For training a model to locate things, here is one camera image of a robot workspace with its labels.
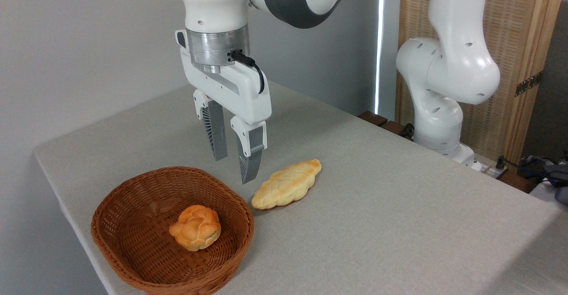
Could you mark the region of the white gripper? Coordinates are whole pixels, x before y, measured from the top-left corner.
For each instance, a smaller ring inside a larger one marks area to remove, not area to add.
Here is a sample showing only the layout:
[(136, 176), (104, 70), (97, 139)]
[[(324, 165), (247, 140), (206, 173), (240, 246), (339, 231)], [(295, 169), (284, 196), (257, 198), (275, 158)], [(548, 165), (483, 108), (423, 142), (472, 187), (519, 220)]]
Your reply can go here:
[(221, 67), (219, 73), (205, 72), (193, 65), (189, 37), (176, 31), (183, 69), (193, 93), (197, 118), (203, 121), (215, 160), (228, 156), (223, 108), (233, 113), (231, 128), (236, 134), (243, 184), (257, 177), (262, 151), (267, 145), (266, 121), (272, 115), (268, 79), (261, 69), (239, 61)]

